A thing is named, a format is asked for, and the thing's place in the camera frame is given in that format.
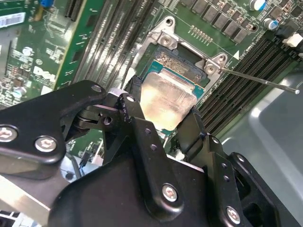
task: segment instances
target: barcode label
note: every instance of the barcode label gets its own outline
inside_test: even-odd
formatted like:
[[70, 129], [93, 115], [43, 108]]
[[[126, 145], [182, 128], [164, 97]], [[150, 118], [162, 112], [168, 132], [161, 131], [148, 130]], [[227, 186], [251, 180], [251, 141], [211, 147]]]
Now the barcode label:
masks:
[[23, 23], [25, 13], [15, 13], [0, 17], [0, 28]]

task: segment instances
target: metal rod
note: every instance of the metal rod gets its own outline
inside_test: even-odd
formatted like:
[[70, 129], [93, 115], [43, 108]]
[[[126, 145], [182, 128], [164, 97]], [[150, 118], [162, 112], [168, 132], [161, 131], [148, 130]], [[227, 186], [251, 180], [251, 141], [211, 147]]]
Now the metal rod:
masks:
[[82, 174], [79, 170], [78, 163], [73, 155], [70, 153], [66, 152], [65, 156], [71, 161], [72, 167], [74, 169], [75, 175], [77, 179], [80, 179], [82, 177]]
[[223, 72], [228, 72], [228, 73], [233, 74], [233, 75], [238, 76], [238, 77], [243, 77], [243, 78], [246, 78], [246, 79], [250, 79], [250, 80], [253, 80], [255, 82], [259, 82], [261, 84], [272, 86], [272, 87], [275, 87], [275, 88], [278, 88], [278, 89], [281, 89], [281, 90], [284, 90], [284, 91], [293, 92], [296, 95], [300, 93], [300, 90], [298, 90], [298, 89], [291, 88], [291, 87], [284, 86], [284, 85], [280, 85], [280, 84], [276, 84], [276, 83], [267, 81], [265, 79], [260, 79], [260, 78], [257, 78], [257, 77], [253, 77], [253, 76], [250, 76], [250, 75], [247, 75], [247, 74], [243, 74], [243, 73], [240, 73], [240, 72], [235, 72], [235, 71], [232, 71], [232, 70], [229, 70], [229, 69], [225, 69], [225, 68], [221, 68], [221, 70]]

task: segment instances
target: blue capacitor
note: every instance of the blue capacitor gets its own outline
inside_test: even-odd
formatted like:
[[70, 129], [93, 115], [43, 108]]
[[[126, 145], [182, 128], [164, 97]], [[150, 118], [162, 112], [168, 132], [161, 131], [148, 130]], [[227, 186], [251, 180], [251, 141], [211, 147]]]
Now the blue capacitor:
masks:
[[53, 0], [41, 0], [41, 6], [51, 7], [53, 5]]
[[265, 0], [251, 0], [250, 1], [250, 10], [253, 11], [262, 11], [266, 6]]
[[263, 22], [263, 26], [270, 31], [274, 31], [278, 28], [279, 23], [276, 20], [266, 18]]

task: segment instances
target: motherboard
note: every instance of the motherboard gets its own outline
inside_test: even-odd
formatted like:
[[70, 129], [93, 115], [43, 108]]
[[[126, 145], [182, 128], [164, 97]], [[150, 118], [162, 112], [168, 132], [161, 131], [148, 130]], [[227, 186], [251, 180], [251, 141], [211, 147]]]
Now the motherboard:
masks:
[[[270, 90], [227, 68], [279, 82], [303, 55], [300, 0], [0, 0], [1, 108], [89, 79], [108, 91], [133, 75], [167, 142], [196, 105], [213, 135]], [[103, 155], [101, 131], [67, 149]]]

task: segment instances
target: screw hole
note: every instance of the screw hole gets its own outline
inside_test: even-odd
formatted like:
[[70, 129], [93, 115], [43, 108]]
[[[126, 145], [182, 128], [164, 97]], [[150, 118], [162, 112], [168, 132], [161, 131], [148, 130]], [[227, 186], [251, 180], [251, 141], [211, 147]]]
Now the screw hole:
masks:
[[105, 125], [110, 125], [112, 120], [113, 119], [111, 117], [105, 117], [105, 118], [102, 119], [102, 123], [105, 124]]
[[251, 31], [252, 31], [252, 32], [255, 32], [255, 31], [257, 31], [257, 29], [258, 29], [258, 27], [254, 25], [254, 26], [251, 28]]
[[230, 181], [230, 179], [229, 179], [228, 176], [224, 176], [224, 180], [225, 180], [226, 182], [229, 182], [229, 181]]
[[146, 133], [146, 134], [151, 134], [151, 130], [145, 129], [145, 133]]
[[72, 174], [72, 173], [67, 173], [65, 175], [65, 179], [68, 180], [68, 181], [72, 180], [73, 178], [74, 178], [74, 174]]
[[152, 151], [156, 151], [157, 150], [157, 146], [154, 145], [154, 144], [151, 144], [151, 149], [152, 149]]
[[173, 21], [171, 19], [166, 20], [166, 25], [167, 26], [172, 26], [172, 24], [173, 24]]
[[225, 56], [224, 56], [224, 55], [220, 56], [219, 61], [220, 61], [220, 62], [225, 61]]

